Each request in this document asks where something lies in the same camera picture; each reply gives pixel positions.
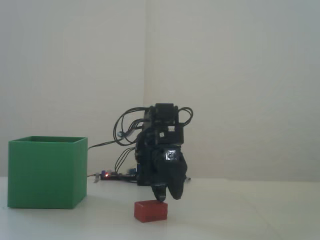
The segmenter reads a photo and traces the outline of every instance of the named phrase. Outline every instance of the black wire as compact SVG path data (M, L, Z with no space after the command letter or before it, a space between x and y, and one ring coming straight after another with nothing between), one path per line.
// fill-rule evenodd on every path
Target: black wire
M135 148L131 147L131 148L127 148L125 151L122 152L122 154L118 158L116 164L114 165L114 170L115 170L116 173L118 173L120 167L122 166L122 164L127 159L129 153L131 153L133 150L135 150Z
M119 123L120 119L122 118L122 120L121 120L121 130L122 130L122 132L124 133L123 121L124 121L125 115L130 114L130 113L134 113L134 112L145 111L146 109L148 109L148 107L134 107L134 108L131 108L131 109L125 111L125 112L119 117L119 119L115 122L115 125L114 125L114 127L113 127L113 139L114 139L114 140L113 140L113 141L106 141L106 142L103 142L103 143L99 143L99 144L90 146L90 147L88 148L88 150L91 149L91 148L101 147L101 146L105 146L105 145L109 145L109 144L114 144L114 143L117 143L117 144L120 145L120 146L129 146L129 145L135 144L135 143L137 142L137 139L135 139L134 141L130 141L130 140L128 139L128 135L129 135L130 132L128 132L128 131L124 134L124 137L120 137L120 138L117 137L117 127L118 127L118 123ZM131 125L130 125L131 128L129 127L128 130L134 131L134 130L136 130L136 129L141 129L141 128L137 128L138 124L141 122L140 120L143 120L143 118L140 118L140 119L137 119L137 120L133 121L133 122L131 123ZM127 140L129 143L122 143L122 142L120 142L120 141L122 141L123 139Z
M135 139L134 141L128 141L129 143L120 142L122 139L124 139L123 137L122 138L117 137L117 127L118 127L118 123L119 123L120 119L124 118L124 116L127 114L139 112L139 111L145 111L147 109L148 109L147 107L134 107L134 108L127 110L119 117L119 119L115 122L114 127L113 127L113 139L117 144L119 144L120 146L129 146L129 145L132 145L137 142L137 139Z
M118 157L118 159L116 160L115 164L114 164L114 171L117 172L117 168L118 165L120 164L120 162L123 160L124 156L126 155L127 152L130 152L131 150L135 149L134 147L129 147L126 148Z
M188 114L190 114L189 119L188 119L187 121L185 121L185 122L182 123L183 126L187 126L187 125L191 122L192 118L194 117L194 111L193 111L190 107L188 107L188 106L185 106L185 107L180 108L180 109L179 109L179 112L180 112L180 111L185 111L185 112L187 112Z
M114 144L116 141L106 141L106 142L103 142L103 143L99 143L99 144L96 144L96 145L93 145L93 146L90 146L88 147L88 150L89 149L92 149L92 148L96 148L96 147L101 147L101 146L105 146L105 145L109 145L109 144Z

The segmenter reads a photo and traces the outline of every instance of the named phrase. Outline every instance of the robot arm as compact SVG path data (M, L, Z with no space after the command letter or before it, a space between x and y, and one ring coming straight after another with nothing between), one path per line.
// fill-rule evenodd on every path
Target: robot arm
M176 200L184 189L187 164L181 152L184 143L184 126L193 112L187 109L190 119L179 122L179 109L172 103L158 103L144 113L142 132L137 137L135 159L140 165L137 184L151 186L155 198L163 202L166 189Z

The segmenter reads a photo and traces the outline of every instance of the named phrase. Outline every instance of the small red cube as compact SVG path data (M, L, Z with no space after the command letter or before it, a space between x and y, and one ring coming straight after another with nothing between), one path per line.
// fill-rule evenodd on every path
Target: small red cube
M157 200L136 201L134 203L134 217L142 223L166 220L168 204Z

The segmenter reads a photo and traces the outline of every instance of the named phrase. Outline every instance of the table surface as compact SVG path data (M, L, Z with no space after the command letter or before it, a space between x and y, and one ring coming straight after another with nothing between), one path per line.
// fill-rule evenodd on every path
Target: table surface
M320 240L320 183L194 178L167 196L167 220L141 223L134 202L150 187L93 182L72 210L11 209L0 177L0 240Z

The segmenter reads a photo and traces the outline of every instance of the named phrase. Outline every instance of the green box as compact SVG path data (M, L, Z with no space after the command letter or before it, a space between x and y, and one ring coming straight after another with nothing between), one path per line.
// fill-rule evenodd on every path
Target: green box
M87 195L87 160L86 137L10 141L8 207L73 209Z

